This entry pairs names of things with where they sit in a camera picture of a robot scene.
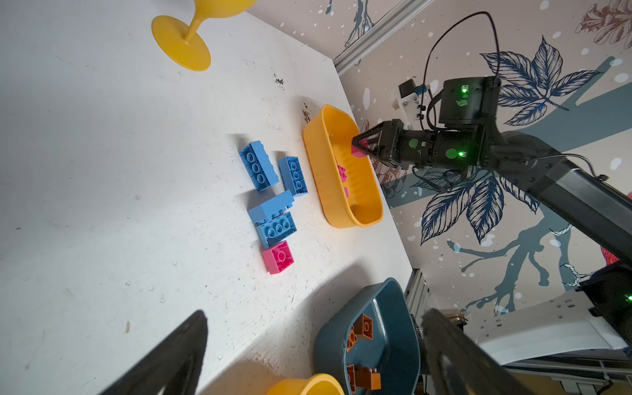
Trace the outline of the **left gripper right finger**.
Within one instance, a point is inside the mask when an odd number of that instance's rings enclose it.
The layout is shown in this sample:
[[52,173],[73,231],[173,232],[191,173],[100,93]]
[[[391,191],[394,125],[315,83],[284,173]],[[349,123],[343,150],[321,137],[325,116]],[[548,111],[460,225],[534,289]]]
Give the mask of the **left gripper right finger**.
[[531,393],[437,309],[423,315],[421,328],[437,394]]

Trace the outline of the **large blue lego brick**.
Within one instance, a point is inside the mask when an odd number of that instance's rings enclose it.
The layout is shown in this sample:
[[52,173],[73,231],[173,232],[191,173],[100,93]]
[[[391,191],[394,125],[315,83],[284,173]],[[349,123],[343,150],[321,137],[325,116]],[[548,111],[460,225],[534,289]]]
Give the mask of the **large blue lego brick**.
[[285,191],[284,193],[272,197],[268,201],[251,208],[248,210],[248,214],[254,224],[261,225],[279,217],[289,210],[293,206],[294,200],[294,195],[291,191]]

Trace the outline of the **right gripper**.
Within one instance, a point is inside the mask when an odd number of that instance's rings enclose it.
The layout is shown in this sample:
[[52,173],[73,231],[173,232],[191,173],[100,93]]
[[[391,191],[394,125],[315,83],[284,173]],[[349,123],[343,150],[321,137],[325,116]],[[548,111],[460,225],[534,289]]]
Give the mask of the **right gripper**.
[[411,131],[404,128],[403,121],[392,119],[355,136],[352,145],[363,148],[367,156],[389,168],[408,170],[412,164],[408,155],[411,140]]

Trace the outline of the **pink lego brick small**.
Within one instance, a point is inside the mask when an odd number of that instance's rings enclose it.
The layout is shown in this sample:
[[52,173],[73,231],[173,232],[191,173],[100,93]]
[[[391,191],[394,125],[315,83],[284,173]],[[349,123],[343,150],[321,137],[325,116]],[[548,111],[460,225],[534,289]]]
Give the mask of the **pink lego brick small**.
[[284,272],[295,262],[291,249],[286,241],[263,250],[263,261],[270,275]]

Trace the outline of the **pink lego brick top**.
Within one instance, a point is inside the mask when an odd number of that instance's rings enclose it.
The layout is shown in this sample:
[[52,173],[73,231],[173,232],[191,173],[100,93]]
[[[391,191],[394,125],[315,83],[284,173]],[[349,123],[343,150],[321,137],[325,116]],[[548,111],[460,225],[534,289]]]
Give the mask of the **pink lego brick top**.
[[347,182],[347,170],[342,166],[338,166],[337,169],[338,169],[338,173],[339,173],[341,181],[343,183]]

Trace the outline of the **brown lego brick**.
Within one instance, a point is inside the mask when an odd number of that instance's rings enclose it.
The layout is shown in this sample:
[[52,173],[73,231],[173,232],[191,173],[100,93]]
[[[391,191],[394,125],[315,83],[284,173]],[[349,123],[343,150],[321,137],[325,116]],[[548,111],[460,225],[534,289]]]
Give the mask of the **brown lego brick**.
[[374,337],[373,319],[366,314],[354,322],[352,329],[357,338],[371,341]]
[[355,391],[356,391],[355,365],[348,365],[347,366],[347,382],[349,384],[349,387],[350,387],[350,390],[351,390],[351,394],[355,393]]
[[357,335],[354,329],[351,329],[347,337],[346,350],[350,352],[357,343]]

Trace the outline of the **blue lego brick underside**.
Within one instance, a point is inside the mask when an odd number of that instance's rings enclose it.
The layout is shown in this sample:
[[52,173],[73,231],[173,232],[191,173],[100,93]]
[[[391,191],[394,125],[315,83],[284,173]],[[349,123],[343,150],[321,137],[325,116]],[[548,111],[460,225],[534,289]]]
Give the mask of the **blue lego brick underside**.
[[265,250],[283,242],[296,232],[296,224],[290,212],[285,212],[269,222],[256,225],[256,231]]

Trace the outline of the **pink lego brick bottom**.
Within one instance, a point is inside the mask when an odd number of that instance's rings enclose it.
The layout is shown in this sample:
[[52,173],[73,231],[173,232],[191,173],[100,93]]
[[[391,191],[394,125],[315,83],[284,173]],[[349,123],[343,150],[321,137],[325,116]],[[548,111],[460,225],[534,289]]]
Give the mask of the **pink lego brick bottom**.
[[365,139],[352,143],[352,155],[357,158],[367,157],[367,153],[365,152],[367,146],[368,143]]

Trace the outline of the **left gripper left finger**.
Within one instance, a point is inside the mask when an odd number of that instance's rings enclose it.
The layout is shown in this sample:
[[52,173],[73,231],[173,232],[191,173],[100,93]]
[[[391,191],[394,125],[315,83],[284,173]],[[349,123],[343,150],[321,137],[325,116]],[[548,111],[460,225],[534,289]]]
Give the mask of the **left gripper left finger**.
[[102,393],[196,393],[207,338],[207,317],[199,309]]

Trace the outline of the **brown lego stack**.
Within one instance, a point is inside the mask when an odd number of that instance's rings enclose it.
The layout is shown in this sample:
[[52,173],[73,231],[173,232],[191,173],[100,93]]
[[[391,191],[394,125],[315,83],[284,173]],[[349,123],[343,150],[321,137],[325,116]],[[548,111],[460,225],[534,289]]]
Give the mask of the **brown lego stack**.
[[352,375],[354,379],[354,385],[352,385],[352,391],[355,392],[358,388],[366,390],[381,390],[382,379],[381,373],[376,369],[367,367],[358,367],[354,370]]

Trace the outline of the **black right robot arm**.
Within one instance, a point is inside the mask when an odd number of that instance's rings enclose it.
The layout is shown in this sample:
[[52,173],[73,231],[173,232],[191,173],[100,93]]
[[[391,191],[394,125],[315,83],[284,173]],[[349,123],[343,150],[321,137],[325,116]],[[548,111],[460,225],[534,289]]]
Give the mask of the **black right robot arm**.
[[385,121],[352,140],[354,151],[402,169],[428,167],[457,173],[488,170],[501,188],[544,204],[616,257],[562,296],[510,313],[472,334],[493,360],[520,360],[631,343],[631,201],[592,169],[544,141],[496,125],[497,77],[447,81],[431,100],[439,124],[411,130]]

